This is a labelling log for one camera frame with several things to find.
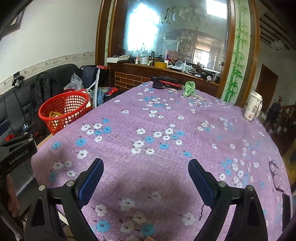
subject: basket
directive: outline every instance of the basket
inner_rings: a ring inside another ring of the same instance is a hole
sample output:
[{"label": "basket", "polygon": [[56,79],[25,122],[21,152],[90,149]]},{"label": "basket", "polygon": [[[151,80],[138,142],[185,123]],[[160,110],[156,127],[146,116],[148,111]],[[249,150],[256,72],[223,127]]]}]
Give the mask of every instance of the basket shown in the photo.
[{"label": "basket", "polygon": [[[44,102],[38,111],[38,115],[46,123],[51,134],[55,135],[86,113],[88,101],[88,94],[83,92],[62,93]],[[50,118],[49,114],[52,111],[63,115]]]}]

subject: green towel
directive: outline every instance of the green towel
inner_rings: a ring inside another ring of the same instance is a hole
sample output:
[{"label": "green towel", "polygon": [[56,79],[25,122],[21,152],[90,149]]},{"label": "green towel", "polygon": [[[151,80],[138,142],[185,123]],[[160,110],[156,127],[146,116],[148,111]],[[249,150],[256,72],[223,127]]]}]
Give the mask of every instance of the green towel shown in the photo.
[{"label": "green towel", "polygon": [[186,82],[184,87],[185,87],[185,90],[183,92],[183,96],[188,97],[194,93],[195,83],[193,81]]}]

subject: white wall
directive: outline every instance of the white wall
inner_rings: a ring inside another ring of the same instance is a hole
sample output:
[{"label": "white wall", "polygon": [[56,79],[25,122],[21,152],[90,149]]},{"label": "white wall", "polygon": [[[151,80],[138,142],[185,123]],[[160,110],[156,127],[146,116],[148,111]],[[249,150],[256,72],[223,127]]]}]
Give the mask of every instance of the white wall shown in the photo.
[{"label": "white wall", "polygon": [[101,0],[34,0],[0,41],[0,81],[64,55],[95,51]]},{"label": "white wall", "polygon": [[283,98],[281,105],[295,104],[296,101],[296,60],[294,51],[277,51],[260,41],[259,59],[251,91],[258,84],[261,66],[264,64],[279,78],[269,107],[278,96]]}]

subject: door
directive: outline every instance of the door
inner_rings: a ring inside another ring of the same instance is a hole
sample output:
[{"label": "door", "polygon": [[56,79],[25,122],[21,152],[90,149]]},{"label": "door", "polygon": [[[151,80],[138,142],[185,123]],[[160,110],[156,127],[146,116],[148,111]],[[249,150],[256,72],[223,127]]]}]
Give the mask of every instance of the door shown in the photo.
[{"label": "door", "polygon": [[268,107],[274,95],[278,76],[265,65],[261,67],[256,92],[262,96],[262,111],[267,113]]}]

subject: clear plastic bag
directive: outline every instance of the clear plastic bag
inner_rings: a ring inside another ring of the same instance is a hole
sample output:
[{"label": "clear plastic bag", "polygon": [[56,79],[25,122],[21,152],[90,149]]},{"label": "clear plastic bag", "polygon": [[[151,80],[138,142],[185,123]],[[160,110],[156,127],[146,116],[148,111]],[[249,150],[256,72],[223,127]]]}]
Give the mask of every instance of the clear plastic bag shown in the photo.
[{"label": "clear plastic bag", "polygon": [[82,80],[81,78],[79,78],[79,76],[76,75],[76,73],[72,75],[71,82],[64,87],[64,90],[67,89],[74,89],[75,91],[84,89],[82,85]]}]

